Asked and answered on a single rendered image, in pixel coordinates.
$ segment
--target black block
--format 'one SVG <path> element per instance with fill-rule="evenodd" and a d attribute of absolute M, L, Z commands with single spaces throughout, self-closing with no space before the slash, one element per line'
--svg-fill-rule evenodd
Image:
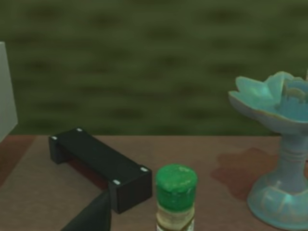
<path fill-rule="evenodd" d="M 106 190 L 84 208 L 61 231 L 110 231 L 111 201 Z"/>
<path fill-rule="evenodd" d="M 152 197 L 152 171 L 135 163 L 81 128 L 49 137 L 51 159 L 77 158 L 108 180 L 112 209 L 122 213 Z"/>

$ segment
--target white panel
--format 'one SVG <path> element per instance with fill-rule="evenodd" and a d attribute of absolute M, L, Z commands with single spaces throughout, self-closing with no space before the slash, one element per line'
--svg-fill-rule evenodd
<path fill-rule="evenodd" d="M 17 125 L 9 63 L 5 43 L 0 42 L 0 142 Z"/>

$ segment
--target bottle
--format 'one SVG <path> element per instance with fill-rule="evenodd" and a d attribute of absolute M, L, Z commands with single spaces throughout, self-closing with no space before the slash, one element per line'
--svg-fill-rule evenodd
<path fill-rule="evenodd" d="M 171 164 L 159 169 L 155 180 L 156 231 L 194 231 L 195 171 Z"/>

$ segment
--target lotus-shaped candle holder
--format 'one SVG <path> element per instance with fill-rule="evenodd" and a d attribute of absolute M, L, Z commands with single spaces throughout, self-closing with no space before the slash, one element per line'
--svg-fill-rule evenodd
<path fill-rule="evenodd" d="M 276 228 L 308 230 L 308 81 L 278 72 L 264 82 L 237 77 L 236 86 L 231 105 L 282 136 L 277 167 L 256 181 L 248 207 Z"/>

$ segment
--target blurry grass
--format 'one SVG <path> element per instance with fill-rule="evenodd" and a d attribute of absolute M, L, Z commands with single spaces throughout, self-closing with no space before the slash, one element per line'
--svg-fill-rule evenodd
<path fill-rule="evenodd" d="M 303 0 L 1 4 L 14 133 L 269 135 L 229 105 L 234 78 L 303 76 L 308 66 Z"/>

